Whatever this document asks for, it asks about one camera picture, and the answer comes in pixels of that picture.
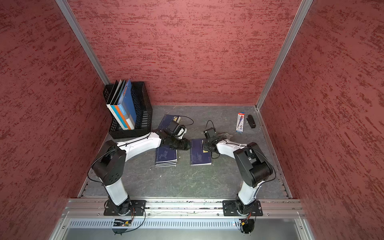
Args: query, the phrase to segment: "black object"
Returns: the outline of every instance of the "black object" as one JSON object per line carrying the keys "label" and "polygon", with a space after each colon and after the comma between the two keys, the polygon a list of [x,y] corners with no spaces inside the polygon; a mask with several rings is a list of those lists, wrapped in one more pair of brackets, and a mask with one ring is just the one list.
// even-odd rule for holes
{"label": "black object", "polygon": [[222,137],[217,135],[215,128],[211,127],[210,129],[205,130],[204,135],[206,139],[203,141],[203,150],[219,154],[215,143],[220,142],[219,139],[222,139]]}
{"label": "black object", "polygon": [[127,231],[127,229],[126,228],[113,228],[112,231],[115,233],[115,235],[116,234],[121,235],[121,234],[125,233]]}
{"label": "black object", "polygon": [[[145,200],[129,200],[129,197],[126,201],[129,201],[129,203],[130,203],[129,207],[128,207],[129,210],[135,209],[135,211],[134,211],[135,216],[144,216],[144,210],[143,209],[145,208],[147,201],[145,201]],[[115,206],[113,204],[113,202],[111,202],[111,200],[109,199],[107,201],[107,204],[106,204],[105,209],[104,209],[104,216],[121,216],[118,214],[115,207],[119,207],[119,206]],[[129,210],[125,211],[125,213],[123,213],[123,214],[130,215]]]}
{"label": "black object", "polygon": [[247,121],[248,121],[249,126],[251,128],[255,128],[256,127],[255,120],[253,119],[252,115],[248,115]]}
{"label": "black object", "polygon": [[179,124],[178,122],[176,122],[175,120],[172,120],[168,126],[166,128],[163,129],[169,136],[175,136],[175,137],[179,137],[178,134],[181,130],[183,130],[181,132],[181,134],[184,133],[185,131],[185,126],[184,125],[181,125]]}
{"label": "black object", "polygon": [[[103,91],[105,101],[107,101],[109,95],[111,94],[112,88],[113,84],[105,86]],[[114,116],[112,116],[112,123],[109,128],[109,134],[113,139],[141,137],[151,131],[152,106],[144,82],[132,82],[131,94],[133,105],[135,106],[136,111],[135,129],[123,130]]]}
{"label": "black object", "polygon": [[249,205],[243,205],[241,209],[239,209],[239,205],[242,205],[240,200],[231,201],[225,200],[223,201],[223,213],[224,216],[248,216],[251,213],[251,216],[260,217],[263,216],[263,209],[261,207],[260,201],[255,200]]}
{"label": "black object", "polygon": [[259,182],[269,177],[273,173],[273,170],[264,159],[259,158],[259,153],[250,152],[250,149],[253,148],[261,153],[261,149],[256,143],[252,142],[247,144],[247,146],[248,147],[242,149],[237,149],[233,154],[244,182],[248,186],[256,187]]}
{"label": "black object", "polygon": [[191,148],[190,140],[188,140],[186,138],[179,139],[179,138],[175,137],[174,135],[171,135],[170,131],[171,130],[169,130],[169,129],[168,130],[166,130],[166,129],[153,130],[153,132],[155,132],[161,138],[160,146],[169,145],[170,149],[175,149],[175,150],[188,150]]}
{"label": "black object", "polygon": [[240,225],[240,230],[244,234],[251,233],[254,228],[255,228],[255,220],[253,219],[248,219],[247,223],[245,223],[244,225]]}
{"label": "black object", "polygon": [[125,151],[117,147],[114,141],[109,140],[102,145],[96,159],[109,151],[110,153],[96,161],[92,167],[96,176],[102,180],[105,186],[111,185],[120,179],[124,170],[126,156]]}

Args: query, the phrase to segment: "black cable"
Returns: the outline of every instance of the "black cable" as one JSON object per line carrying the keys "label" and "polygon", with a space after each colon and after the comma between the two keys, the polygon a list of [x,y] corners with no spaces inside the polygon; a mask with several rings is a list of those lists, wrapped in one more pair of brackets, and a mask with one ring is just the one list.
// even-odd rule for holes
{"label": "black cable", "polygon": [[192,124],[194,124],[194,123],[195,123],[195,122],[193,121],[193,119],[192,119],[192,118],[190,118],[190,117],[187,117],[187,116],[177,116],[177,117],[185,117],[185,118],[189,118],[189,119],[191,119],[192,123],[191,123],[191,124],[188,124],[188,125],[184,125],[184,126],[189,126],[189,125],[192,125]]}
{"label": "black cable", "polygon": [[96,159],[96,160],[91,164],[91,167],[89,168],[88,173],[87,173],[87,178],[88,178],[89,180],[94,181],[94,182],[99,182],[99,183],[101,183],[101,184],[103,183],[103,182],[100,182],[100,181],[97,181],[97,180],[94,180],[94,179],[90,178],[90,177],[89,177],[89,172],[91,171],[93,165],[94,165],[97,161],[99,161],[99,159],[101,159],[102,157],[104,157],[105,155],[109,154],[110,152],[112,152],[112,151],[114,151],[114,150],[115,150],[115,149],[113,148],[112,150],[109,150],[108,152],[104,153],[103,155],[101,155],[101,157],[99,157],[98,159]]}
{"label": "black cable", "polygon": [[224,140],[224,139],[221,139],[221,138],[218,138],[218,139],[216,139],[216,140],[213,140],[212,142],[211,142],[211,144],[208,146],[208,148],[209,148],[209,150],[211,149],[211,147],[212,147],[212,145],[214,144],[214,142],[216,142],[217,140]]}
{"label": "black cable", "polygon": [[254,149],[253,147],[250,147],[250,146],[242,146],[242,145],[239,145],[239,144],[228,143],[228,142],[226,142],[225,144],[233,144],[233,145],[240,146],[240,147],[247,147],[248,149],[250,148],[250,149],[254,150],[255,152],[258,152],[258,153],[259,153],[259,154],[260,154],[260,155],[267,161],[267,163],[272,167],[273,172],[275,173],[275,176],[274,176],[272,179],[263,182],[261,185],[263,185],[263,184],[266,183],[266,182],[270,182],[270,181],[273,181],[273,180],[276,179],[277,175],[276,175],[276,170],[275,170],[275,168],[274,168],[273,165],[268,161],[268,159],[267,159],[266,157],[264,157],[264,155],[263,155],[261,152],[257,151],[256,149]]}
{"label": "black cable", "polygon": [[[124,145],[127,146],[128,144],[131,144],[131,143],[134,143],[134,142],[125,143],[125,144],[120,145],[120,146],[117,146],[117,147],[122,147],[122,146],[124,146]],[[99,157],[98,159],[96,159],[96,160],[91,164],[91,167],[89,168],[88,173],[87,173],[87,178],[88,178],[89,180],[91,180],[91,181],[93,181],[93,182],[99,182],[99,183],[101,183],[101,184],[103,183],[103,182],[100,182],[100,181],[98,181],[98,180],[94,180],[94,179],[90,178],[90,176],[89,176],[89,172],[91,171],[93,165],[95,165],[95,163],[96,163],[97,161],[99,161],[99,159],[101,159],[101,158],[104,157],[105,155],[111,153],[111,152],[114,151],[115,149],[116,149],[116,148],[113,148],[113,149],[109,150],[108,152],[104,153],[103,155],[101,155],[101,157]]]}
{"label": "black cable", "polygon": [[224,211],[225,206],[227,206],[228,204],[231,204],[231,203],[233,203],[233,202],[236,202],[236,200],[233,200],[233,201],[231,201],[231,202],[227,202],[226,204],[224,204],[224,206],[223,206],[223,211]]}
{"label": "black cable", "polygon": [[218,157],[212,157],[212,153],[213,153],[213,152],[211,152],[211,158],[212,158],[212,159],[218,159],[218,158],[221,156],[221,154],[219,153],[219,154],[218,154]]}
{"label": "black cable", "polygon": [[272,179],[270,179],[270,180],[268,180],[268,181],[265,181],[265,182],[263,182],[261,185],[263,185],[264,183],[266,183],[266,182],[270,182],[270,181],[273,181],[273,180],[275,180],[276,179],[276,170],[275,170],[275,168],[273,167],[273,165],[268,161],[268,159],[266,158],[266,157],[264,157],[264,155],[261,153],[261,152],[259,152],[259,151],[257,151],[256,149],[254,149],[253,147],[251,147],[251,149],[252,150],[254,150],[254,151],[256,151],[256,152],[258,152],[266,161],[267,161],[267,163],[269,163],[269,165],[272,167],[272,169],[273,169],[273,172],[275,173],[275,176],[274,176],[274,178],[272,178]]}
{"label": "black cable", "polygon": [[123,234],[123,233],[126,233],[126,232],[131,232],[131,231],[134,231],[134,230],[136,230],[136,229],[138,229],[139,227],[141,227],[143,224],[144,224],[144,221],[145,221],[145,218],[146,218],[146,212],[145,212],[145,209],[142,209],[143,211],[144,211],[144,220],[143,220],[143,222],[137,227],[137,228],[135,228],[135,229],[132,229],[132,230],[129,230],[129,231],[125,231],[125,232],[122,232],[122,233],[117,233],[117,232],[115,232],[113,229],[112,229],[112,231],[115,233],[115,234]]}
{"label": "black cable", "polygon": [[175,118],[178,118],[178,117],[186,117],[186,118],[189,118],[189,119],[191,119],[192,120],[192,123],[191,124],[188,124],[188,125],[184,125],[184,126],[189,126],[189,125],[192,125],[192,124],[194,124],[195,122],[193,121],[193,119],[192,118],[190,118],[190,117],[187,117],[187,116],[174,116],[173,117],[173,119],[175,119]]}
{"label": "black cable", "polygon": [[253,230],[255,229],[255,224],[256,224],[256,216],[255,216],[255,219],[253,220],[253,227],[252,227],[251,232],[253,232]]}
{"label": "black cable", "polygon": [[212,123],[212,126],[214,127],[214,130],[215,130],[215,132],[216,132],[215,125],[214,125],[214,123],[212,122],[212,120],[208,120],[208,121],[207,121],[207,124],[205,125],[205,129],[207,130],[207,126],[208,126],[208,123],[209,123],[209,122]]}

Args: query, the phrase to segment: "stack of notebooks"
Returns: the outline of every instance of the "stack of notebooks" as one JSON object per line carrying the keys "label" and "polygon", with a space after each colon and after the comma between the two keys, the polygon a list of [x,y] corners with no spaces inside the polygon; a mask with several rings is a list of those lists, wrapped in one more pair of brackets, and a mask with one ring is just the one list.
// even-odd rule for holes
{"label": "stack of notebooks", "polygon": [[[161,120],[161,123],[158,129],[166,128],[169,123],[175,120],[176,122],[180,121],[178,115],[165,115]],[[170,149],[169,146],[163,145],[156,148],[156,162],[155,167],[167,167],[167,166],[176,166],[177,163],[177,151]]]}
{"label": "stack of notebooks", "polygon": [[135,129],[136,111],[132,100],[131,80],[116,81],[107,100],[107,108],[111,111],[123,130]]}

